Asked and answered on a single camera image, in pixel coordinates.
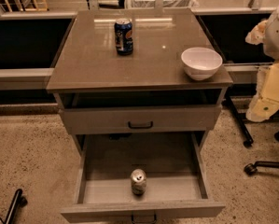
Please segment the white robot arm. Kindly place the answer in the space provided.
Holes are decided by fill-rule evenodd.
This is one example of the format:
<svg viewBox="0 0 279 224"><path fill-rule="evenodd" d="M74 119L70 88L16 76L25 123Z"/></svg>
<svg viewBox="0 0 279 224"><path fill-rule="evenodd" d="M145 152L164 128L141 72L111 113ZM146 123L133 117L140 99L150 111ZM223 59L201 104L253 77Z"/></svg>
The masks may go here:
<svg viewBox="0 0 279 224"><path fill-rule="evenodd" d="M262 122L279 110L279 5L267 20L247 34L245 41L262 44L264 54L273 58L271 65L258 69L257 92L246 112L248 120Z"/></svg>

